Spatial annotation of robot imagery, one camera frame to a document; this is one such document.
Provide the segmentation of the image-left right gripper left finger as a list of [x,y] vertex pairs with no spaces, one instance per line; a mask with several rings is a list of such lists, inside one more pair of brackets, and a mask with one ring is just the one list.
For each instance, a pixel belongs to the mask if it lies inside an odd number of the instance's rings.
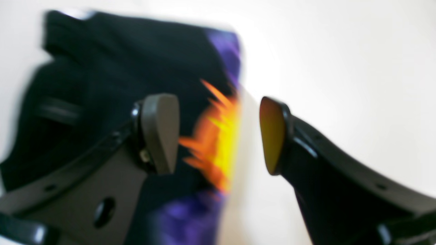
[[121,245],[143,183],[175,171],[180,106],[147,96],[83,156],[1,197],[1,238],[19,245]]

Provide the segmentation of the image-left right gripper right finger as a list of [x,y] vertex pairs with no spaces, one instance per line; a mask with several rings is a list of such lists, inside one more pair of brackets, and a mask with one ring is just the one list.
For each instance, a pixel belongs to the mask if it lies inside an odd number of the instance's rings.
[[272,97],[260,129],[266,168],[293,187],[312,244],[435,244],[435,198],[355,160]]

